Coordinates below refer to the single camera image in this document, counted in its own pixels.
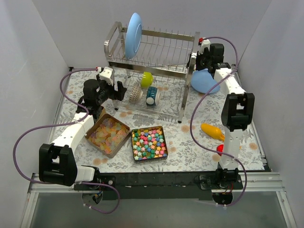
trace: white wall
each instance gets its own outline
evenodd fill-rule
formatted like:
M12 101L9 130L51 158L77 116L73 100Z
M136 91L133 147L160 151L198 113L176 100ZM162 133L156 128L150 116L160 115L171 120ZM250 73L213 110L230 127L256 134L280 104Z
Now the white wall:
M267 161L279 171L298 227L304 227L304 1L273 0L240 63L256 96L254 121Z
M0 0L0 227L20 226L29 182L12 159L16 139L27 129L53 123L59 81L68 71L31 0ZM38 150L49 130L26 136L18 147L22 170L38 171Z
M231 39L241 55L271 0L33 0L69 66L105 65L103 43L115 21L138 12L144 28ZM235 63L226 45L225 61Z

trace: rectangular tray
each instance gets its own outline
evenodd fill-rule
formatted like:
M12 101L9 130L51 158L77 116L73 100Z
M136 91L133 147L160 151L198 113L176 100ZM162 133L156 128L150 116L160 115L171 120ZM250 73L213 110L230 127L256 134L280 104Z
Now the rectangular tray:
M163 140L164 140L165 147L166 147L165 153L167 154L167 156L166 156L166 157L160 157L160 158L158 157L158 158L150 158L150 159L144 159L144 160L135 160L135 158L134 158L135 155L134 155L134 153L133 153L133 146L136 144L136 142L134 142L132 135L133 135L134 133L136 133L138 130L140 130L140 131L144 131L144 130L150 131L150 130L155 130L155 129L159 129L159 128L160 128L161 131L162 131ZM144 128L132 129L132 130L131 130L131 140L132 140L132 156L133 156L133 159L134 159L134 161L135 161L136 163L139 163L139 162L152 162L152 161L165 160L165 159L167 159L168 156L169 156L168 147L167 147L167 142L166 142L166 137L165 137L165 132L163 131L163 127L162 127L162 126L153 126L153 127L144 127Z
M99 147L97 147L94 143L90 142L89 141L89 138L91 136L91 134L96 131L96 129L99 127L99 125L103 122L104 119L106 118L111 118L113 120L115 120L115 122L118 122L119 124L121 124L122 126L124 126L128 132L127 132L127 135L123 138L123 140L115 147L115 149L112 151L112 153L110 154L107 154L105 153L103 150L101 150ZM103 116L101 116L97 121L96 123L94 124L94 126L86 133L86 139L87 141L92 145L94 146L97 150L99 150L102 154L104 154L105 156L107 156L108 158L113 158L117 152L122 148L122 146L128 141L129 137L131 136L131 131L130 131L130 128L125 125L124 123L120 122L119 120L117 120L116 118L114 118L113 116L111 116L110 114L108 113L105 113Z

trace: wire rack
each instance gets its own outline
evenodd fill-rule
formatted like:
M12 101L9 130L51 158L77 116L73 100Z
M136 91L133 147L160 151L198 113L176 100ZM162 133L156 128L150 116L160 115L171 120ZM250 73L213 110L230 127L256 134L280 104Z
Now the wire rack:
M135 109L156 114L168 114L178 117L181 123L186 106L192 72L195 65L200 33L195 36L169 33L161 30L142 30L142 40L133 59L126 59L124 54L124 38L128 28L116 22L104 42L104 52L110 67L127 69L128 77L125 80L127 91L132 90L135 83L140 84L144 71L154 76L153 86L161 92L161 101L155 108L147 107L145 102L146 90L143 89L142 99L138 104L126 104L130 94L119 105L132 106ZM182 83L183 89L176 90L175 83ZM174 99L174 105L168 108L168 98Z

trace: blue plate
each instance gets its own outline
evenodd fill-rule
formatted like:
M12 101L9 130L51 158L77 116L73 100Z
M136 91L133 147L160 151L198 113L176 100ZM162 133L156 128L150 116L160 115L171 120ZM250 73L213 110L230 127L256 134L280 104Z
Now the blue plate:
M125 37L125 57L131 59L136 56L142 40L142 19L134 13L130 19L127 35Z
M216 80L207 69L193 72L191 86L200 93L207 93L216 84ZM211 90L210 94L217 92L220 89L219 85Z

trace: yellow bottle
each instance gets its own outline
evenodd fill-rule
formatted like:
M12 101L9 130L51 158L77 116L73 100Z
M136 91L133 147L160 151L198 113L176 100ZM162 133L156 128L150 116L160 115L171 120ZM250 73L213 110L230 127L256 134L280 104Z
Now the yellow bottle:
M202 125L200 126L202 131L204 133L206 133L207 135L209 135L210 137L214 138L214 139L219 139L224 141L225 140L225 136L222 134L222 131L215 126L209 125L207 123L202 123Z

